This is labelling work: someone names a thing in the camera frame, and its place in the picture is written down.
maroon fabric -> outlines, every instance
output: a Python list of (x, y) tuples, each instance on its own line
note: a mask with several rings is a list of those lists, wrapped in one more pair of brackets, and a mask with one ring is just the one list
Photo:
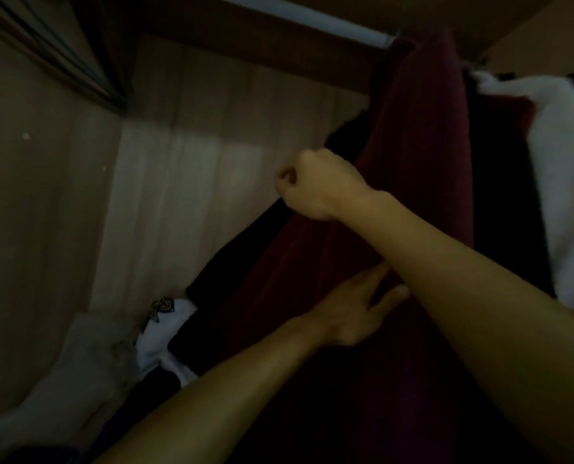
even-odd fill
[[(468, 110), (447, 34), (395, 41), (371, 91), (371, 135), (356, 167), (445, 233), (472, 245)], [(216, 313), (217, 359), (308, 311), (380, 257), (339, 223), (293, 217)], [(398, 282), (390, 277), (389, 285)], [(454, 458), (459, 360), (411, 301), (354, 348), (326, 349), (276, 395), (246, 436), (260, 462), (426, 462)]]

white fabric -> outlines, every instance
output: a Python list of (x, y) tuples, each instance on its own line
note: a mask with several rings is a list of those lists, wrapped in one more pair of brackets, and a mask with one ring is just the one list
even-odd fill
[(483, 94), (528, 96), (537, 113), (528, 146), (545, 221), (554, 288), (574, 310), (574, 84), (566, 78), (529, 77), (500, 82), (477, 72)]
[(197, 310), (188, 299), (174, 300), (174, 311), (158, 312), (158, 322), (150, 319), (136, 339), (136, 365), (141, 381), (155, 367), (162, 366), (177, 375), (182, 387), (197, 376), (167, 350), (167, 345), (183, 323)]
[(0, 453), (70, 445), (79, 434), (90, 444), (111, 417), (103, 412), (114, 411), (136, 382), (137, 332), (133, 320), (76, 314), (51, 372), (20, 406), (0, 416)]

person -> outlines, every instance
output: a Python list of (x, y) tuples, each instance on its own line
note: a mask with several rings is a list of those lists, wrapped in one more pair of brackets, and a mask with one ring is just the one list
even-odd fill
[[(223, 462), (307, 358), (372, 335), (410, 293), (518, 431), (546, 459), (574, 462), (573, 311), (371, 189), (329, 150), (300, 152), (276, 189), (302, 215), (347, 225), (385, 262), (181, 390), (100, 464)], [(405, 285), (369, 306), (390, 267)]]

wooden floor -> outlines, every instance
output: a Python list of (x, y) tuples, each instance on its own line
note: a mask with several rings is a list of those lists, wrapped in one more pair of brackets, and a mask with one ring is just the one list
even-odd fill
[(356, 92), (152, 37), (142, 39), (134, 83), (90, 305), (130, 315), (182, 296), (277, 199), (276, 168), (320, 147), (368, 104)]

dark red cloth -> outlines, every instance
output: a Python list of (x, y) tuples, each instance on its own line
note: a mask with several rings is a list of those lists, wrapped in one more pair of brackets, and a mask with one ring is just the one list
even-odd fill
[[(372, 84), (371, 134), (356, 167), (369, 185), (471, 246), (468, 110), (452, 40), (395, 41)], [(217, 361), (380, 259), (340, 223), (294, 216), (212, 319), (226, 338)], [(459, 360), (411, 301), (361, 345), (311, 359), (259, 416), (245, 448), (272, 463), (448, 463), (461, 382)]]

